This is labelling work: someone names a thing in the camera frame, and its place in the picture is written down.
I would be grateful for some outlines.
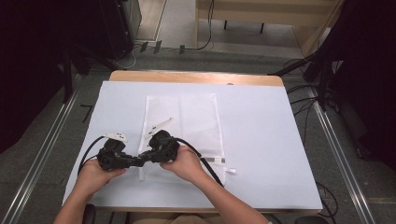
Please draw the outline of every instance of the hand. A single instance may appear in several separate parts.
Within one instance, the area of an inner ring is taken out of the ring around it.
[[[177,151],[177,158],[174,161],[162,162],[161,167],[172,171],[178,177],[194,184],[202,176],[207,175],[195,154],[189,147],[182,146]]]
[[[91,198],[95,192],[106,185],[112,178],[123,175],[125,172],[126,169],[104,171],[100,167],[98,160],[87,161],[78,175],[73,191],[82,197]]]

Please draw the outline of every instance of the forearm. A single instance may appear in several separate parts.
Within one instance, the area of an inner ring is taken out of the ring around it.
[[[268,223],[262,214],[233,196],[210,176],[203,175],[193,184],[213,203],[226,223]]]
[[[90,198],[90,196],[78,195],[72,192],[66,202],[64,202],[64,206],[55,218],[54,224],[82,223],[85,205]]]

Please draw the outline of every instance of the gray carpet floor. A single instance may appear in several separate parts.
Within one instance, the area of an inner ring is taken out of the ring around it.
[[[162,49],[153,54],[153,49],[135,52],[135,65],[129,70],[173,70],[173,71],[210,71],[263,75],[281,69],[288,59],[258,57],[240,54],[214,53],[205,51],[186,51],[179,54],[175,49]],[[132,55],[119,62],[125,66],[133,62]],[[88,129],[88,108],[81,105],[95,105],[103,80],[107,80],[110,71],[101,64],[91,62],[92,70],[83,76],[77,99],[70,111],[66,123],[56,140],[49,159],[30,195],[19,223],[51,223],[61,208],[64,188],[71,169],[76,161],[85,133]],[[299,70],[283,77],[286,89],[305,84]],[[290,94],[290,101],[308,97],[307,89]],[[63,90],[60,90],[47,107],[35,119],[23,138],[12,148],[0,154],[0,218],[6,214],[17,187],[21,184],[35,159],[52,122],[62,106]],[[298,111],[304,104],[293,105]],[[340,170],[334,160],[330,145],[323,132],[315,110],[312,108],[296,116],[296,122],[305,136],[305,150],[315,179],[326,186],[336,197],[338,213],[337,223],[361,223],[354,203]],[[333,109],[327,112],[339,137],[350,165],[361,187],[369,199],[370,207],[377,223],[394,223],[395,203],[379,203],[377,198],[395,198],[396,177],[381,161],[363,161],[358,158],[351,137],[342,118]],[[319,187],[320,194],[332,210],[335,200],[329,192]],[[295,218],[304,214],[275,214],[282,223],[294,223]],[[112,223],[123,223],[124,213],[117,213]],[[96,223],[108,223],[110,213],[98,212]]]

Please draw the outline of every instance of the left hand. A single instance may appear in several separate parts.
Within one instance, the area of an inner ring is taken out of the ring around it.
[[[104,171],[98,160],[90,160],[82,167],[78,174],[73,191],[82,197],[90,199],[99,189],[104,187],[112,178],[125,174],[126,169]]]

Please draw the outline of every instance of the right hand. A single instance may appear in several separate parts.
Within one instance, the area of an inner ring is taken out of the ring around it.
[[[178,149],[177,158],[174,161],[162,162],[160,165],[163,169],[172,171],[192,184],[195,180],[207,175],[195,152],[186,146]]]

